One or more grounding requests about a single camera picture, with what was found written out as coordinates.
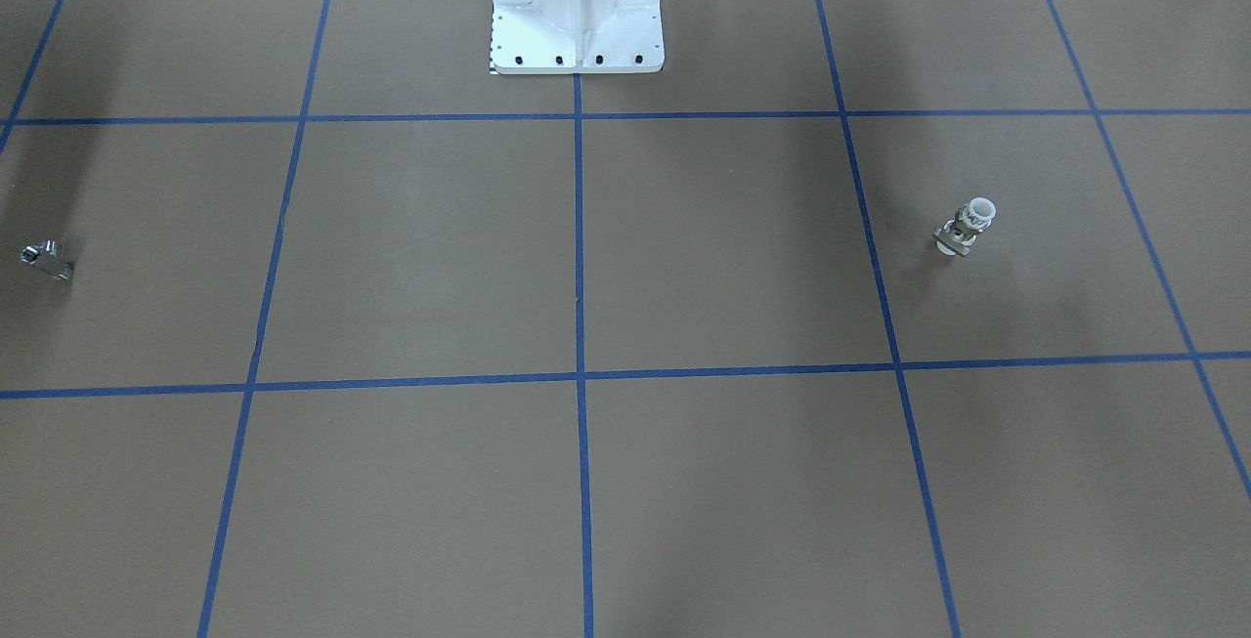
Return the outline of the white PPR valve with handle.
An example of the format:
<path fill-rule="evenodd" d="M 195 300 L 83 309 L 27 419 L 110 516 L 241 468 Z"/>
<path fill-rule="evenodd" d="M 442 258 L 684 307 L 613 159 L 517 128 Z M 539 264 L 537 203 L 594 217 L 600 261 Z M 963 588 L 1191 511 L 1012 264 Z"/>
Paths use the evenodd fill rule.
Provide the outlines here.
<path fill-rule="evenodd" d="M 948 256 L 970 255 L 975 241 L 992 225 L 996 203 L 987 196 L 973 196 L 960 206 L 951 220 L 933 233 L 934 246 Z"/>

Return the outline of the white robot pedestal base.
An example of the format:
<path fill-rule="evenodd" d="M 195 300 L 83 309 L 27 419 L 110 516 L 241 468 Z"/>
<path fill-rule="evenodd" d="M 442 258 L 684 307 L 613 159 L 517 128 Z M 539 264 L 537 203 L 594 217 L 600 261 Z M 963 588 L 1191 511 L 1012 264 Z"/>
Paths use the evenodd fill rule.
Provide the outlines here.
<path fill-rule="evenodd" d="M 662 0 L 492 0 L 489 71 L 648 74 L 666 68 Z"/>

